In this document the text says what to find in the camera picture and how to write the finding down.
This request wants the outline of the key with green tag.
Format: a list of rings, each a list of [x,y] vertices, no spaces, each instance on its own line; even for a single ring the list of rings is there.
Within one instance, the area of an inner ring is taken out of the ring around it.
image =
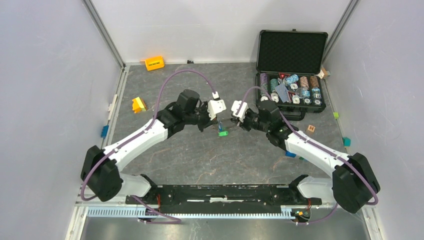
[[[229,134],[229,132],[228,131],[220,131],[219,133],[218,133],[218,135],[220,136],[220,137],[225,137],[225,136],[227,136]]]

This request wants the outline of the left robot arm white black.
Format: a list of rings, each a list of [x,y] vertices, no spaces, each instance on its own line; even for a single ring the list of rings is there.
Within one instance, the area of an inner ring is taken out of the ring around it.
[[[199,131],[217,124],[217,115],[226,110],[217,92],[209,101],[201,101],[197,92],[185,89],[176,101],[158,111],[143,127],[122,140],[99,148],[94,145],[86,154],[80,178],[80,197],[84,201],[98,198],[107,202],[118,194],[135,195],[145,204],[153,203],[157,190],[144,176],[123,174],[122,170],[149,148],[163,142],[185,126],[197,126]]]

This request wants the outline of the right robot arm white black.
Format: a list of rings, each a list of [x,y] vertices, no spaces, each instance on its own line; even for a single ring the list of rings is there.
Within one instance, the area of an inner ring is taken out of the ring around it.
[[[329,176],[297,178],[288,191],[293,203],[302,204],[308,198],[316,198],[323,203],[337,203],[349,213],[378,203],[381,187],[363,154],[349,155],[312,139],[288,123],[273,101],[260,102],[258,110],[254,112],[246,102],[236,100],[231,106],[232,121],[245,131],[264,132],[272,145],[306,159]]]

